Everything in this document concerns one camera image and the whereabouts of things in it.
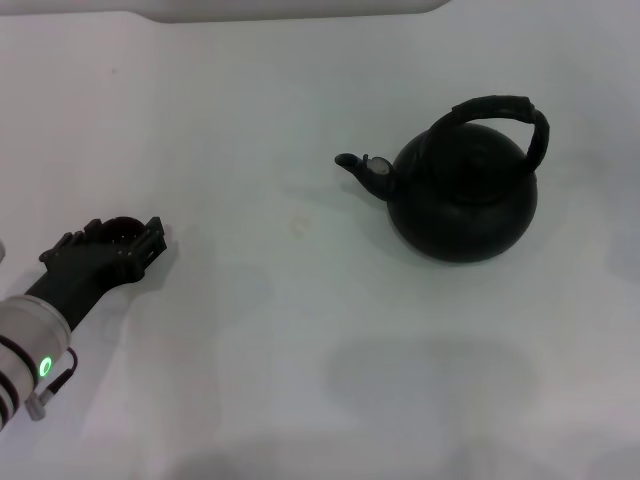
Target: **white table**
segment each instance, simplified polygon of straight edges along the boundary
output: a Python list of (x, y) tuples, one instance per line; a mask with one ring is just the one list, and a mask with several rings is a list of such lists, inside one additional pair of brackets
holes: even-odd
[[(92, 218), (173, 239), (76, 330), (76, 376), (2, 432), (0, 476), (637, 479), (639, 7), (588, 3), (0, 19), (0, 292)], [(429, 262), (333, 157), (392, 159), (493, 93), (552, 125), (538, 212), (497, 259)]]

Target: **cable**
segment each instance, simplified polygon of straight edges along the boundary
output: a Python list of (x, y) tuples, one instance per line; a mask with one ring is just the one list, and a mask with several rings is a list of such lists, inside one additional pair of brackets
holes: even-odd
[(64, 384), (67, 383), (67, 381), (75, 373), (76, 368), (78, 368), (78, 355), (76, 355), (76, 352), (71, 347), (67, 348), (67, 352), (69, 352), (73, 357), (73, 366), (66, 369), (58, 376), (58, 378), (56, 378), (49, 384), (47, 390), (49, 390), (53, 395), (58, 393), (58, 390), (60, 390), (64, 386)]

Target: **green light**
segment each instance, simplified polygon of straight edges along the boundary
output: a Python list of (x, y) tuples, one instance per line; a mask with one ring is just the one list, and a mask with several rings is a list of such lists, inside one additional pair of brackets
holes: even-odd
[(45, 358), (42, 362), (40, 362), (40, 376), (46, 377), (49, 370), (51, 370), (51, 366), (53, 365), (53, 360), (51, 357)]

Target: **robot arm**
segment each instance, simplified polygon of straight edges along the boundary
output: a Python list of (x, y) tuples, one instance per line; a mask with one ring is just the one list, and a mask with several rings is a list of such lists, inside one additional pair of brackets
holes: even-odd
[[(134, 283), (166, 250), (158, 217), (146, 225), (129, 217), (91, 221), (40, 256), (47, 272), (24, 295), (0, 302), (0, 430), (26, 402), (34, 420), (77, 365), (71, 332), (102, 295)], [(69, 350), (74, 366), (41, 394), (34, 390)]]

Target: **kettle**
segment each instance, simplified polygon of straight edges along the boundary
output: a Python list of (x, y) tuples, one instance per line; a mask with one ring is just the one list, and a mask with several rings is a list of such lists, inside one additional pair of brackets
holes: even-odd
[[(506, 118), (535, 127), (525, 155), (508, 137), (474, 120)], [(419, 251), (446, 262), (485, 260), (513, 246), (536, 211), (535, 170), (547, 152), (549, 123), (526, 97), (469, 100), (404, 147), (393, 165), (338, 155), (336, 164), (381, 200)]]

